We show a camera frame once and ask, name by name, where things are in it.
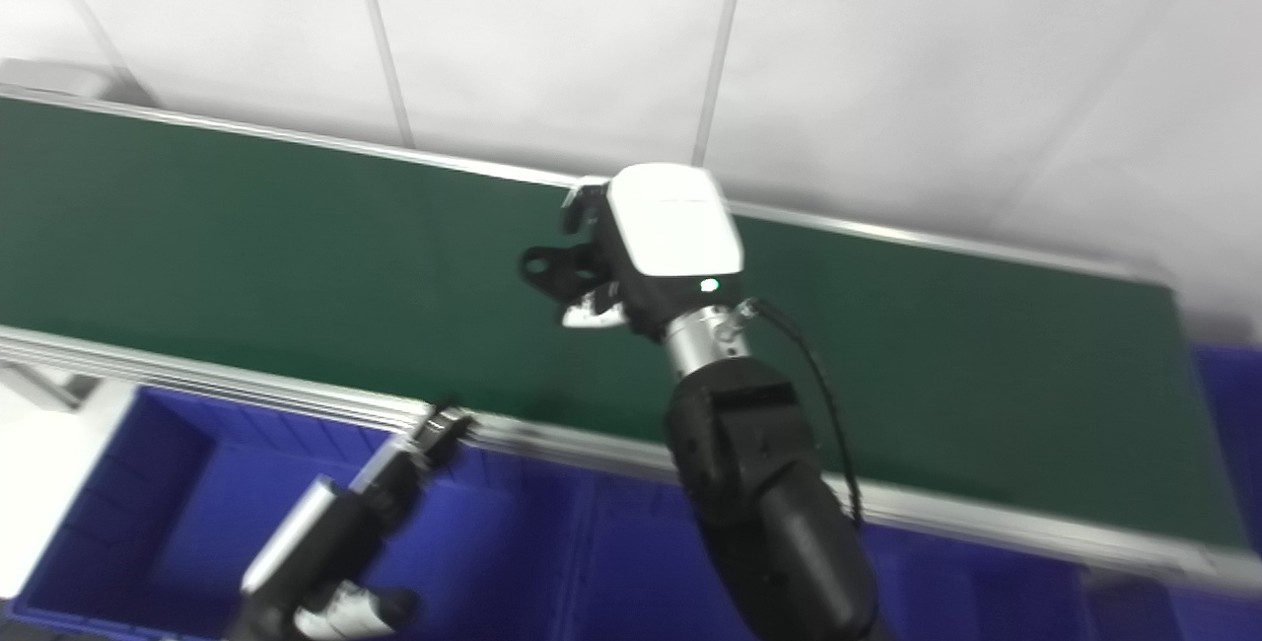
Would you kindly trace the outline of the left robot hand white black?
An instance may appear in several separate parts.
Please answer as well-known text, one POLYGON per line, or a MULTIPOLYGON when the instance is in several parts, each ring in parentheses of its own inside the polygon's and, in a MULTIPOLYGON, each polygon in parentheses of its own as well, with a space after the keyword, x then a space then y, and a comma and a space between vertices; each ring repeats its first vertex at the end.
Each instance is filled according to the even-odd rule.
POLYGON ((363 577, 475 426, 473 413, 439 403, 387 435, 350 485, 317 476, 249 563, 222 637, 374 640, 403 631, 419 613, 419 593, 363 577))

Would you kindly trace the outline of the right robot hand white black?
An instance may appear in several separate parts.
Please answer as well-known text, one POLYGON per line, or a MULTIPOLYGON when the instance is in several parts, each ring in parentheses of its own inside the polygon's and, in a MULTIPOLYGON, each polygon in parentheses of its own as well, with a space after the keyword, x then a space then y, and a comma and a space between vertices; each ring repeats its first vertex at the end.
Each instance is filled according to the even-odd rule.
POLYGON ((649 162, 586 177, 562 204, 563 233, 588 228, 592 285, 562 303, 568 329, 627 326, 652 341, 705 308, 745 298, 745 250, 729 201, 707 170, 649 162))

